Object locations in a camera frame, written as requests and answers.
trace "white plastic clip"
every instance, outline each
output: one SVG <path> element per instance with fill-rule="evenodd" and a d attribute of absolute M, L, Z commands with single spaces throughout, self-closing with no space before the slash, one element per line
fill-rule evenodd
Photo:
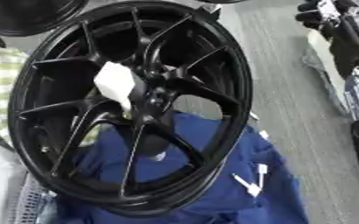
<path fill-rule="evenodd" d="M 268 173 L 268 165 L 258 164 L 258 186 L 264 188 L 264 175 Z"/>
<path fill-rule="evenodd" d="M 132 71 L 121 64 L 107 62 L 94 78 L 94 83 L 103 96 L 119 102 L 124 116 L 131 110 L 130 92 L 135 87 Z"/>
<path fill-rule="evenodd" d="M 268 140 L 268 138 L 270 137 L 270 135 L 268 135 L 268 132 L 266 130 L 262 130 L 258 132 L 258 134 L 265 140 Z"/>
<path fill-rule="evenodd" d="M 258 185 L 253 184 L 253 183 L 249 184 L 244 179 L 240 178 L 238 175 L 236 175 L 234 173 L 232 173 L 231 175 L 233 175 L 233 177 L 236 181 L 238 181 L 241 185 L 246 187 L 246 189 L 248 190 L 248 194 L 253 196 L 253 198 L 256 198 L 258 196 L 258 194 L 261 192 L 261 188 L 258 187 Z"/>

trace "white plastic cap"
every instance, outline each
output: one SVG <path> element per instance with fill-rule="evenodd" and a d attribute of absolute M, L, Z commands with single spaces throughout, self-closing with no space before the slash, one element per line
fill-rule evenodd
<path fill-rule="evenodd" d="M 270 137 L 270 135 L 268 135 L 268 132 L 266 130 L 262 130 L 258 132 L 258 134 L 265 140 L 268 140 L 268 138 Z"/>
<path fill-rule="evenodd" d="M 254 198 L 256 198 L 258 194 L 260 194 L 261 190 L 262 189 L 258 185 L 255 185 L 253 183 L 251 183 L 250 186 L 248 187 L 248 193 Z"/>
<path fill-rule="evenodd" d="M 106 62 L 94 78 L 94 83 L 103 96 L 119 102 L 125 111 L 131 109 L 128 96 L 135 87 L 135 81 L 128 67 Z"/>
<path fill-rule="evenodd" d="M 268 173 L 268 165 L 258 164 L 258 173 L 263 173 L 263 174 Z"/>

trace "rim lip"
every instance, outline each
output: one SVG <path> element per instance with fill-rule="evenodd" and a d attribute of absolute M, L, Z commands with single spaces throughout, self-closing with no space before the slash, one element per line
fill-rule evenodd
<path fill-rule="evenodd" d="M 54 16 L 54 19 L 48 19 L 48 21 L 42 24 L 35 24 L 31 29 L 25 31 L 12 31 L 12 30 L 0 30 L 1 36 L 7 37 L 27 37 L 37 35 L 42 32 L 48 32 L 56 27 L 59 27 L 67 22 L 69 18 L 77 16 L 87 5 L 88 0 L 72 1 L 60 9 Z"/>
<path fill-rule="evenodd" d="M 41 182 L 45 185 L 49 186 L 51 189 L 54 189 L 55 191 L 58 191 L 60 193 L 64 193 L 73 197 L 76 197 L 81 200 L 86 200 L 94 203 L 111 203 L 112 199 L 110 199 L 107 195 L 84 195 L 77 191 L 70 191 L 68 186 L 64 186 L 58 181 L 55 181 L 53 178 L 47 178 L 47 176 L 40 172 L 40 169 L 38 166 L 36 166 L 32 160 L 31 157 L 29 157 L 28 150 L 25 148 L 23 141 L 21 138 L 18 137 L 19 130 L 19 124 L 18 124 L 18 118 L 16 116 L 18 109 L 22 108 L 24 105 L 24 96 L 27 90 L 24 88 L 25 84 L 28 82 L 27 80 L 31 77 L 30 69 L 32 68 L 32 62 L 36 58 L 43 57 L 43 55 L 46 52 L 47 48 L 53 47 L 58 44 L 58 41 L 61 40 L 63 37 L 65 37 L 67 33 L 67 29 L 69 27 L 72 27 L 74 25 L 74 22 L 80 21 L 80 20 L 87 20 L 89 21 L 89 18 L 94 18 L 95 14 L 99 15 L 100 11 L 109 11 L 111 9 L 118 10 L 118 7 L 124 6 L 126 8 L 130 8 L 132 5 L 134 6 L 140 6 L 141 5 L 148 5 L 151 6 L 151 4 L 154 4 L 153 6 L 156 7 L 175 7 L 179 11 L 191 11 L 194 15 L 196 15 L 198 18 L 202 18 L 201 22 L 206 27 L 212 27 L 212 30 L 214 32 L 219 32 L 219 36 L 224 37 L 229 43 L 226 43 L 230 46 L 232 46 L 233 52 L 235 52 L 236 57 L 236 64 L 241 65 L 238 67 L 239 71 L 237 72 L 239 74 L 238 77 L 240 79 L 243 79 L 243 83 L 245 84 L 243 95 L 246 96 L 246 98 L 241 99 L 243 102 L 240 108 L 241 115 L 238 114 L 238 118 L 232 122 L 229 125 L 234 125 L 237 128 L 235 129 L 235 133 L 237 134 L 236 137 L 231 137 L 232 139 L 229 139 L 224 141 L 222 143 L 221 140 L 221 148 L 225 148 L 226 150 L 222 153 L 217 153 L 215 155 L 215 159 L 219 159 L 219 161 L 222 161 L 234 148 L 234 145 L 236 144 L 237 140 L 240 138 L 240 135 L 242 134 L 243 127 L 246 125 L 246 122 L 249 118 L 250 113 L 250 107 L 251 107 L 251 99 L 252 99 L 252 83 L 251 83 L 251 74 L 250 74 L 250 68 L 249 65 L 245 59 L 245 56 L 243 55 L 243 51 L 241 50 L 241 47 L 236 43 L 235 39 L 229 34 L 229 32 L 223 28 L 220 24 L 218 24 L 216 21 L 211 20 L 207 17 L 200 16 L 193 8 L 187 7 L 185 5 L 177 4 L 177 3 L 165 3 L 165 2 L 158 2 L 158 1 L 149 1 L 149 2 L 125 2 L 125 3 L 113 3 L 107 6 L 103 6 L 101 8 L 97 8 L 95 10 L 89 11 L 85 14 L 80 15 L 79 17 L 73 19 L 72 21 L 68 21 L 66 25 L 61 26 L 56 32 L 51 34 L 43 44 L 39 46 L 39 48 L 31 55 L 31 57 L 27 60 L 25 63 L 24 68 L 22 69 L 17 82 L 15 83 L 14 89 L 11 93 L 11 99 L 10 99 L 10 105 L 9 105 L 9 129 L 11 133 L 11 139 L 14 143 L 14 146 L 16 148 L 16 151 L 22 158 L 22 161 L 25 163 L 25 165 L 29 168 L 30 172 Z M 208 168 L 204 167 L 202 170 L 204 172 L 208 172 L 209 174 L 213 173 L 213 171 L 217 168 L 217 165 L 210 165 Z M 187 181 L 184 181 L 182 185 L 182 189 L 187 188 L 192 184 L 192 182 L 195 181 L 195 178 L 188 178 Z"/>

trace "blue fabric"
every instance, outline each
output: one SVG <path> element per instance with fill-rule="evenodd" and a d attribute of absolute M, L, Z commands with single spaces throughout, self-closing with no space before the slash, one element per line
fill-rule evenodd
<path fill-rule="evenodd" d="M 174 117 L 176 132 L 198 149 L 213 137 L 219 121 L 178 113 Z M 122 178 L 128 149 L 115 129 L 98 138 L 80 164 L 84 171 L 97 173 L 100 180 L 117 182 Z M 137 180 L 145 181 L 166 175 L 181 167 L 185 156 L 171 147 L 163 161 L 141 158 Z M 236 182 L 236 173 L 247 182 L 258 183 L 257 164 L 268 165 L 264 190 L 254 199 Z M 222 173 L 215 183 L 194 203 L 180 210 L 153 218 L 130 219 L 106 212 L 71 199 L 59 200 L 59 222 L 62 224 L 302 224 L 308 223 L 299 198 L 299 183 L 285 167 L 285 160 L 273 145 L 251 127 L 247 127 Z"/>

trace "wheel spoke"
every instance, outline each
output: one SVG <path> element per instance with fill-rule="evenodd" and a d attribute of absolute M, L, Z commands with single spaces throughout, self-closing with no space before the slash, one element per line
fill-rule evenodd
<path fill-rule="evenodd" d="M 61 103 L 55 103 L 42 107 L 27 109 L 19 113 L 22 118 L 28 118 L 30 116 L 50 116 L 52 114 L 61 113 L 64 110 L 77 109 L 81 101 L 66 101 Z"/>
<path fill-rule="evenodd" d="M 45 69 L 61 69 L 63 67 L 79 67 L 83 66 L 87 62 L 86 57 L 73 57 L 73 58 L 63 58 L 63 59 L 46 59 L 41 61 L 36 61 L 32 65 L 36 68 Z"/>
<path fill-rule="evenodd" d="M 68 172 L 67 167 L 71 166 L 73 163 L 74 155 L 81 141 L 87 133 L 94 128 L 93 122 L 97 117 L 96 113 L 95 109 L 92 108 L 78 119 L 71 131 L 69 140 L 61 151 L 59 158 L 53 165 L 51 170 L 52 176 L 57 177 L 59 174 Z"/>
<path fill-rule="evenodd" d="M 94 37 L 92 36 L 91 31 L 88 28 L 88 23 L 86 21 L 81 22 L 81 28 L 83 29 L 84 36 L 87 41 L 88 45 L 88 52 L 89 53 L 98 53 L 98 48 L 96 46 L 96 42 L 94 40 Z"/>
<path fill-rule="evenodd" d="M 179 22 L 171 25 L 170 27 L 158 32 L 153 36 L 150 44 L 145 48 L 144 52 L 144 65 L 147 71 L 154 71 L 155 62 L 158 61 L 159 51 L 163 44 L 172 35 L 175 35 L 176 31 L 183 28 L 191 17 L 192 16 L 186 16 L 182 18 Z"/>
<path fill-rule="evenodd" d="M 195 95 L 216 102 L 224 115 L 232 115 L 239 102 L 225 94 L 214 91 L 205 84 L 190 78 L 169 79 L 167 86 L 178 90 L 182 95 Z"/>
<path fill-rule="evenodd" d="M 138 41 L 142 42 L 143 39 L 147 37 L 147 35 L 145 35 L 145 33 L 143 31 L 143 27 L 140 23 L 140 19 L 138 18 L 138 9 L 132 8 L 131 12 L 132 12 L 132 18 L 133 18 L 133 26 L 136 29 Z"/>
<path fill-rule="evenodd" d="M 137 151 L 141 147 L 141 138 L 146 129 L 146 124 L 137 126 L 133 133 L 133 145 L 130 150 L 125 173 L 123 174 L 123 182 L 121 183 L 120 196 L 125 196 L 127 188 L 133 187 L 136 184 L 136 163 L 137 163 Z"/>
<path fill-rule="evenodd" d="M 189 71 L 196 67 L 208 67 L 208 63 L 210 62 L 210 60 L 214 59 L 215 57 L 219 56 L 222 53 L 225 53 L 226 49 L 227 49 L 226 46 L 221 46 L 214 49 L 212 52 L 209 52 L 189 63 L 186 66 L 186 70 Z"/>
<path fill-rule="evenodd" d="M 161 122 L 153 122 L 151 131 L 166 141 L 176 145 L 189 159 L 191 165 L 200 167 L 204 164 L 205 158 L 199 150 L 194 148 L 190 143 L 183 139 L 180 135 L 171 130 L 167 125 Z"/>

